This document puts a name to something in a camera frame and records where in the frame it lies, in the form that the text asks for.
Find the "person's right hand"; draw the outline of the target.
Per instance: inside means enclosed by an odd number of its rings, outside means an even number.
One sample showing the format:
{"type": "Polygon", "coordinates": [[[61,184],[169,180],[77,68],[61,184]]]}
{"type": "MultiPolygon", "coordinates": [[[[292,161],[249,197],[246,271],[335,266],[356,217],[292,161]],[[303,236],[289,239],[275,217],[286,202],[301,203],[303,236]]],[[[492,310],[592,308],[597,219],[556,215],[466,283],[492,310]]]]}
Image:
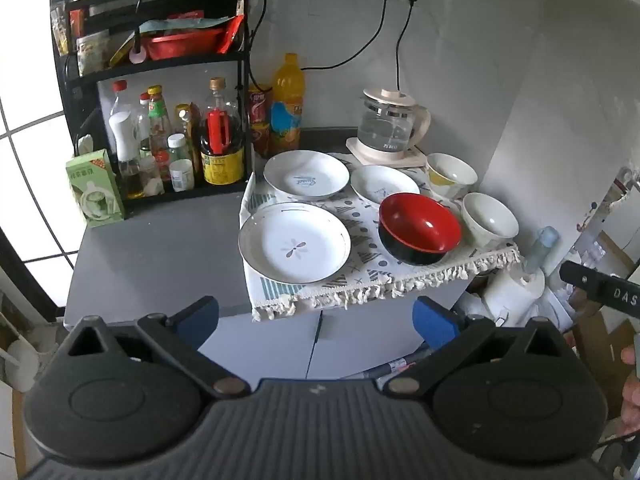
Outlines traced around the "person's right hand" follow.
{"type": "Polygon", "coordinates": [[[623,404],[620,409],[620,429],[618,434],[632,434],[640,425],[640,385],[634,370],[631,371],[623,386],[623,404]]]}

